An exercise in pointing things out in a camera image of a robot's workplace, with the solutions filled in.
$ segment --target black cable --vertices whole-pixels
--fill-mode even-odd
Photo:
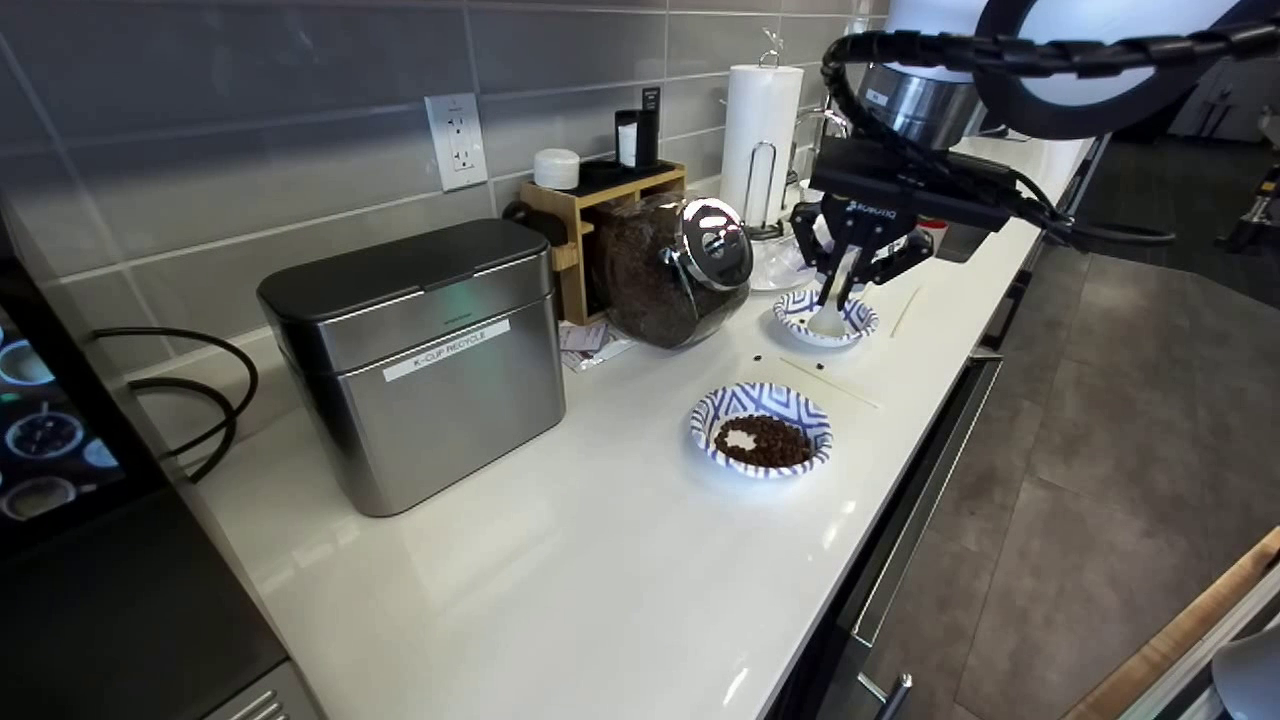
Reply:
[[[1015,173],[1003,168],[1010,175],[1015,175],[1015,183],[1025,183],[1033,192],[1037,205],[1015,205],[1015,216],[1046,226],[1057,239],[1074,239],[1074,244],[1171,244],[1177,232],[1159,232],[1159,226],[1135,226],[1135,223],[1079,223],[1075,216],[1063,216],[1050,192]]]
[[[164,455],[183,455],[183,450],[209,443],[214,437],[219,437],[219,443],[214,446],[214,455],[187,474],[191,482],[206,479],[206,474],[227,455],[227,446],[238,443],[239,416],[243,416],[243,408],[255,401],[261,373],[255,373],[254,355],[239,353],[238,342],[219,339],[219,336],[191,331],[191,329],[122,323],[122,329],[95,329],[95,331],[94,331],[94,339],[122,339],[122,336],[124,336],[124,339],[175,336],[175,339],[214,342],[214,349],[219,349],[219,353],[227,353],[227,355],[239,360],[239,367],[243,367],[243,396],[239,396],[238,402],[233,402],[223,392],[218,392],[218,389],[209,389],[209,385],[196,385],[196,379],[183,379],[183,377],[149,377],[149,379],[127,379],[127,385],[124,385],[127,392],[164,392],[164,389],[167,389],[167,392],[174,392],[174,389],[175,389],[175,392],[196,392],[196,396],[214,401],[214,402],[223,410],[214,429],[206,429],[206,433],[196,433],[191,438],[183,438],[183,443],[175,443],[175,446],[164,450]]]
[[[183,377],[134,379],[127,392],[136,392],[136,396],[143,396],[143,392],[191,392],[191,396],[201,396],[201,401],[209,401],[209,402],[219,408],[219,416],[223,416],[223,421],[218,425],[219,438],[218,438],[218,446],[214,446],[196,469],[187,469],[187,479],[191,479],[191,482],[201,482],[201,479],[233,450],[239,421],[238,421],[238,408],[233,408],[233,401],[227,401],[223,392],[218,392],[218,389],[209,389],[209,385],[196,385],[196,379],[183,379]]]
[[[857,31],[840,34],[823,51],[823,84],[838,98],[838,107],[877,143],[893,146],[905,157],[910,168],[919,175],[935,175],[947,183],[962,183],[970,192],[979,192],[984,178],[957,168],[947,150],[931,150],[924,143],[911,143],[910,135],[893,132],[882,114],[871,114],[857,90],[850,89],[845,64],[917,64],[917,66],[957,66],[957,71],[984,71],[984,66],[1003,66],[1015,77],[1118,77],[1124,66],[1165,66],[1165,64],[1204,64],[1215,57],[1259,57],[1280,46],[1280,10],[1252,29],[1232,29],[1232,31],[1191,31],[1191,34],[1133,34],[1118,45],[1102,39],[1015,39],[1015,34],[919,34],[919,31]],[[1033,198],[1015,207],[1015,216],[1067,236],[1067,221],[1053,207],[1046,186],[1027,178],[1025,173],[1011,173]]]

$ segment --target electrical outlet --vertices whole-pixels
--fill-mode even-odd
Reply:
[[[489,178],[485,135],[477,97],[426,97],[438,143],[438,168],[443,186],[469,186]]]

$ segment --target stainless steel bread box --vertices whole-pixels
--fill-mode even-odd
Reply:
[[[261,301],[369,515],[564,416],[549,244],[505,221],[278,270]]]

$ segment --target backsplash tile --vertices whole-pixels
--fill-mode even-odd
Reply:
[[[611,157],[611,111],[645,84],[664,89],[659,157],[694,197],[721,192],[729,64],[802,64],[806,141],[821,51],[877,16],[883,0],[0,0],[0,192],[89,318],[238,336],[265,323],[278,266],[491,216],[538,146]],[[442,192],[438,90],[477,90],[489,183]],[[175,342],[117,353],[140,367]]]
[[[5,64],[5,34],[0,34],[0,150],[13,146],[41,146],[47,135],[41,114],[27,102],[27,90],[16,84],[13,66]]]
[[[684,163],[689,178],[721,175],[725,126],[659,141],[659,150]]]
[[[700,132],[700,126],[721,126],[725,122],[725,90],[729,90],[729,77],[669,78],[659,132],[684,135],[684,132]]]
[[[830,16],[785,16],[781,19],[781,34],[785,34],[785,64],[821,64],[823,51],[834,46],[838,34],[845,34],[845,25],[830,19]]]
[[[0,9],[64,135],[254,122],[459,90],[459,9]]]
[[[426,111],[77,146],[124,254],[438,192]]]
[[[672,16],[669,71],[729,71],[770,61],[777,16]]]
[[[541,146],[611,150],[611,111],[636,102],[642,89],[489,97],[482,98],[489,173],[527,173]]]
[[[664,19],[627,10],[474,10],[482,90],[655,78]]]
[[[47,264],[36,266],[41,281],[122,260],[117,239],[57,150],[0,157],[0,197],[13,205],[25,236],[36,239],[36,250]]]
[[[77,315],[83,329],[110,329],[110,323],[158,323],[158,315],[143,309],[134,276],[100,270],[70,284],[47,284],[47,301]],[[174,353],[164,339],[103,339],[103,355],[117,373],[136,373],[149,363],[164,363]]]
[[[426,197],[382,211],[345,216],[317,226],[291,226],[267,239],[206,247],[158,264],[136,264],[140,288],[164,323],[238,336],[267,323],[255,284],[281,266],[406,239],[429,226],[489,216],[489,192]]]

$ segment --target dark floor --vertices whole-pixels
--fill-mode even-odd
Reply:
[[[1183,143],[1118,157],[1104,205],[1199,244],[1144,264],[1040,254],[1003,377],[869,658],[882,684],[917,677],[910,720],[1063,716],[1280,521],[1280,313],[1252,301],[1280,301],[1280,264],[1214,254],[1270,158]]]

